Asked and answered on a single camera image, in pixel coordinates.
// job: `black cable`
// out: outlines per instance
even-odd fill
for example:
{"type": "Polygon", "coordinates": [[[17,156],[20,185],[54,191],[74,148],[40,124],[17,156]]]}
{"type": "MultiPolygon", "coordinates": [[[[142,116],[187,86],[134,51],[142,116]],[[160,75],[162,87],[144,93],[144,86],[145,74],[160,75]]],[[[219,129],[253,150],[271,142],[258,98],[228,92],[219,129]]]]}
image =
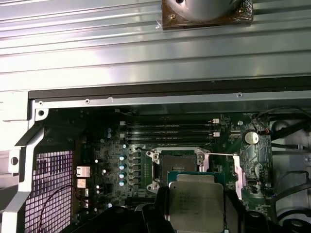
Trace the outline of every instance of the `black cable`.
{"type": "Polygon", "coordinates": [[[299,145],[283,145],[283,144],[277,144],[277,143],[271,143],[272,147],[276,148],[283,148],[283,149],[291,149],[291,150],[304,150],[306,152],[311,153],[311,149],[305,146],[299,147],[299,145]]]}
{"type": "Polygon", "coordinates": [[[311,210],[310,209],[289,210],[289,211],[286,211],[286,212],[280,214],[277,217],[277,220],[280,222],[283,218],[285,218],[289,215],[295,215],[295,214],[302,214],[302,215],[305,215],[307,217],[311,217],[311,210]]]}
{"type": "Polygon", "coordinates": [[[310,120],[304,120],[289,127],[273,132],[271,134],[271,141],[287,137],[288,135],[291,135],[303,128],[306,128],[307,126],[310,126],[310,124],[311,124],[310,120]]]}
{"type": "Polygon", "coordinates": [[[271,220],[275,223],[275,224],[279,224],[278,219],[277,219],[277,213],[276,213],[276,202],[278,200],[281,200],[287,196],[290,196],[292,194],[307,190],[311,188],[311,182],[308,181],[306,183],[291,187],[283,192],[281,192],[280,194],[276,195],[273,199],[271,199],[271,220]]]}
{"type": "Polygon", "coordinates": [[[282,109],[297,109],[299,111],[301,111],[304,115],[306,115],[307,117],[311,118],[311,114],[309,114],[307,111],[299,108],[299,107],[295,107],[295,106],[283,106],[283,107],[278,107],[278,108],[272,108],[272,109],[269,109],[267,111],[264,111],[264,112],[261,112],[259,113],[256,117],[255,117],[255,121],[257,124],[259,124],[261,127],[263,127],[265,129],[265,131],[267,133],[270,132],[269,130],[269,127],[265,126],[264,124],[262,124],[259,120],[259,118],[262,116],[262,115],[265,115],[267,113],[271,113],[271,112],[274,112],[274,111],[277,111],[277,110],[282,110],[282,109]]]}
{"type": "Polygon", "coordinates": [[[309,173],[307,171],[302,171],[302,170],[296,170],[296,171],[287,171],[285,172],[283,175],[281,175],[278,180],[275,182],[275,185],[274,185],[274,188],[275,188],[275,193],[276,193],[276,189],[277,189],[277,186],[278,184],[280,183],[280,181],[288,176],[289,174],[306,174],[306,183],[310,182],[309,180],[309,173]]]}

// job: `wire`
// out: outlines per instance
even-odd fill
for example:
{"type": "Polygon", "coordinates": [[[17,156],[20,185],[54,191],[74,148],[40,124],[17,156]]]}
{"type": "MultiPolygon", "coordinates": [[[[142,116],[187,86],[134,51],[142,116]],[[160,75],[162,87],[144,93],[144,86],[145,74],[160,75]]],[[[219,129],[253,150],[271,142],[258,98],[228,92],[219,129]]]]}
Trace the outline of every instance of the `wire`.
{"type": "Polygon", "coordinates": [[[311,217],[311,210],[310,209],[289,210],[289,211],[286,211],[286,212],[280,214],[277,217],[277,220],[280,222],[283,218],[285,218],[289,215],[295,215],[295,214],[302,214],[302,215],[305,215],[307,217],[311,217]]]}
{"type": "Polygon", "coordinates": [[[278,184],[280,183],[280,181],[281,181],[284,177],[286,177],[286,176],[288,176],[288,175],[290,175],[290,174],[306,174],[306,182],[310,182],[310,180],[309,180],[309,173],[308,173],[307,171],[302,171],[302,170],[287,171],[287,172],[285,172],[283,175],[281,175],[281,176],[278,178],[278,180],[275,182],[275,185],[274,185],[274,187],[275,187],[275,192],[276,192],[276,188],[277,188],[278,184]]]}
{"type": "Polygon", "coordinates": [[[286,127],[286,128],[283,128],[281,130],[278,130],[276,132],[273,132],[271,134],[271,140],[274,141],[274,140],[277,140],[279,138],[284,138],[284,137],[287,137],[288,135],[291,135],[303,128],[306,128],[310,126],[310,120],[304,120],[304,121],[301,121],[301,122],[298,122],[294,125],[291,125],[289,127],[286,127]]]}
{"type": "Polygon", "coordinates": [[[281,200],[287,196],[290,196],[292,194],[307,190],[311,188],[311,182],[307,181],[306,183],[291,187],[280,194],[276,195],[275,198],[271,199],[271,220],[275,224],[279,224],[278,218],[277,218],[277,213],[276,213],[276,202],[278,200],[281,200]]]}
{"type": "Polygon", "coordinates": [[[282,144],[277,144],[277,143],[272,143],[272,147],[276,148],[284,148],[284,149],[291,149],[291,150],[304,150],[306,152],[311,153],[311,149],[302,145],[282,145],[282,144]]]}
{"type": "Polygon", "coordinates": [[[40,214],[40,218],[39,218],[39,225],[38,225],[38,231],[37,231],[37,233],[40,233],[40,230],[41,230],[41,227],[42,227],[42,216],[43,216],[43,212],[44,212],[44,210],[45,210],[47,204],[49,203],[49,201],[52,199],[53,196],[55,196],[57,193],[59,193],[60,191],[66,189],[66,188],[73,188],[73,189],[74,189],[74,195],[75,195],[75,197],[76,197],[78,200],[80,200],[80,201],[83,201],[83,202],[85,202],[85,203],[88,203],[88,202],[86,202],[85,200],[83,200],[83,199],[81,199],[81,198],[79,198],[79,197],[77,196],[77,188],[76,188],[75,186],[73,186],[73,185],[71,185],[71,184],[68,184],[68,185],[65,185],[65,186],[63,186],[63,187],[60,187],[60,188],[57,189],[54,193],[52,193],[52,194],[49,196],[49,198],[45,201],[45,203],[43,204],[43,207],[42,207],[42,210],[41,210],[41,214],[40,214]]]}
{"type": "Polygon", "coordinates": [[[272,108],[272,109],[269,109],[267,111],[264,111],[264,112],[261,112],[259,113],[256,117],[255,117],[255,121],[257,124],[259,124],[261,127],[264,128],[264,130],[269,133],[270,130],[269,130],[269,127],[265,126],[264,124],[262,124],[259,120],[259,118],[262,116],[262,115],[265,115],[267,113],[271,113],[271,112],[274,112],[274,111],[277,111],[277,110],[282,110],[282,109],[297,109],[299,111],[301,111],[304,115],[306,115],[307,117],[311,118],[311,114],[309,114],[307,111],[301,109],[301,108],[298,108],[298,107],[294,107],[294,106],[283,106],[283,107],[279,107],[279,108],[272,108]]]}

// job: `metal panel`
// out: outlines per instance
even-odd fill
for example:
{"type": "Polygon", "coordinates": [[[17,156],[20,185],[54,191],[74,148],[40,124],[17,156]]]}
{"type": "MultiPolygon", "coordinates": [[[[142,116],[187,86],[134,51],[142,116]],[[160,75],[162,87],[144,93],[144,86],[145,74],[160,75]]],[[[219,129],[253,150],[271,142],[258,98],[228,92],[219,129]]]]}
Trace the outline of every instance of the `metal panel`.
{"type": "Polygon", "coordinates": [[[0,91],[311,74],[311,1],[163,32],[160,0],[1,0],[0,91]]]}

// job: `electrolytic capacitor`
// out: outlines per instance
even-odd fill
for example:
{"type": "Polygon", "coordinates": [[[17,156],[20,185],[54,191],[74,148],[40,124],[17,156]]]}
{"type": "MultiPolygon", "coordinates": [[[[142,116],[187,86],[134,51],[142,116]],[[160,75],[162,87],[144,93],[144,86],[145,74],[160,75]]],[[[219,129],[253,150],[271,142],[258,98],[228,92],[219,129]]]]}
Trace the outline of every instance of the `electrolytic capacitor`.
{"type": "Polygon", "coordinates": [[[120,179],[123,179],[124,177],[126,177],[126,173],[125,173],[125,172],[121,172],[121,173],[119,174],[119,178],[120,178],[120,179]]]}
{"type": "Polygon", "coordinates": [[[126,159],[126,155],[120,155],[119,159],[120,159],[120,161],[124,161],[126,159]]]}
{"type": "Polygon", "coordinates": [[[123,186],[125,186],[125,184],[126,184],[125,180],[124,181],[119,181],[119,186],[123,187],[123,186]]]}
{"type": "Polygon", "coordinates": [[[126,164],[120,164],[119,169],[120,169],[120,170],[126,169],[126,164]]]}

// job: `mounting hole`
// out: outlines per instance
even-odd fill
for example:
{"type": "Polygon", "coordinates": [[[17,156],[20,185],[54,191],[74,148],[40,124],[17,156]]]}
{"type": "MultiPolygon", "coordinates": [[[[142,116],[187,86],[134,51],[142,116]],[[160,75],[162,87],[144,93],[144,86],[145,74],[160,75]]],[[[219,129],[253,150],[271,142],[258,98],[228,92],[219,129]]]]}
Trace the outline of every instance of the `mounting hole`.
{"type": "Polygon", "coordinates": [[[17,158],[17,157],[13,157],[13,158],[11,159],[11,164],[12,164],[12,165],[17,165],[17,164],[18,164],[18,158],[17,158]]]}
{"type": "Polygon", "coordinates": [[[296,220],[291,221],[291,224],[295,227],[302,227],[303,226],[301,222],[298,222],[296,220]]]}
{"type": "Polygon", "coordinates": [[[239,93],[237,94],[237,97],[238,97],[238,98],[242,98],[242,96],[243,96],[243,93],[242,93],[242,92],[239,92],[239,93]]]}
{"type": "Polygon", "coordinates": [[[43,110],[40,110],[39,112],[38,112],[38,115],[41,117],[41,116],[43,116],[44,115],[44,111],[43,110]]]}
{"type": "Polygon", "coordinates": [[[252,217],[260,217],[260,214],[257,212],[250,212],[249,215],[252,217]]]}

